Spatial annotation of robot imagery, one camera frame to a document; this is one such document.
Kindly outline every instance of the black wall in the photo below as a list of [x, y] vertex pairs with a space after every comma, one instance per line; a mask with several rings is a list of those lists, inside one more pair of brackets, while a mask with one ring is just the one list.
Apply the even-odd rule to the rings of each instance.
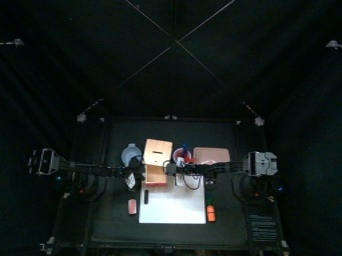
[[287, 185], [282, 217], [295, 255], [340, 255], [342, 52], [327, 53], [266, 122]]

